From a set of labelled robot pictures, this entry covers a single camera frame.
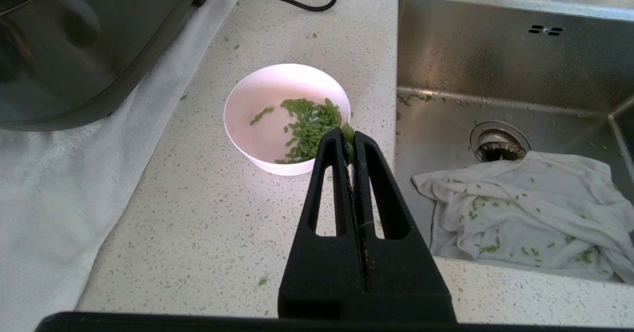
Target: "wet towel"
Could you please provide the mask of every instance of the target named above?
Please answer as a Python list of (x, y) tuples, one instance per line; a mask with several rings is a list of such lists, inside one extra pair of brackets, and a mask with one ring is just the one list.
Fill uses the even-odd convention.
[(412, 181), (436, 201), (434, 255), (634, 284), (634, 208), (607, 164), (531, 151)]

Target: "sink drain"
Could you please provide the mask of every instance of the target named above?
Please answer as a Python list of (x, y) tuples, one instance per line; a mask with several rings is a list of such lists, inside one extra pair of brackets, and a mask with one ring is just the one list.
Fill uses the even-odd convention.
[(521, 160), (530, 143), (521, 131), (505, 122), (487, 121), (471, 131), (471, 150), (483, 163)]

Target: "stainless steel sink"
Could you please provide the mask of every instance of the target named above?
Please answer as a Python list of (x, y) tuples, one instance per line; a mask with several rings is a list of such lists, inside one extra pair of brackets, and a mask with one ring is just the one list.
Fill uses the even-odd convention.
[(632, 38), (631, 22), (400, 0), (395, 176), (425, 241), (433, 203), (412, 175), (518, 147), (603, 161), (634, 200)]

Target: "speckled quartz countertop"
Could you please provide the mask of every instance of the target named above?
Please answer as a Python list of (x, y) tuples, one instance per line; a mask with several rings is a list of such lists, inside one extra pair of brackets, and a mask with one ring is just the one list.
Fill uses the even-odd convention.
[[(463, 1), (634, 20), (634, 0)], [(249, 163), (224, 133), (224, 100), (263, 66), (314, 66), (339, 81), (353, 126), (393, 160), (397, 23), (398, 0), (339, 0), (324, 13), (240, 0), (102, 246), (77, 309), (275, 317), (310, 176), (273, 176)], [(634, 327), (634, 287), (435, 261), (460, 322)], [(261, 278), (267, 283), (258, 286)]]

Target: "white towel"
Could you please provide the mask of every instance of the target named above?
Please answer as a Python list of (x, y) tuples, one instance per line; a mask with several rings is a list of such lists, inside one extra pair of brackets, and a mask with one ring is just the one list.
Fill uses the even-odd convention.
[(434, 255), (634, 284), (634, 208), (607, 164), (531, 151), (412, 181), (437, 201)]
[(0, 330), (73, 310), (211, 39), (237, 0), (208, 0), (113, 115), (54, 133), (0, 130)]

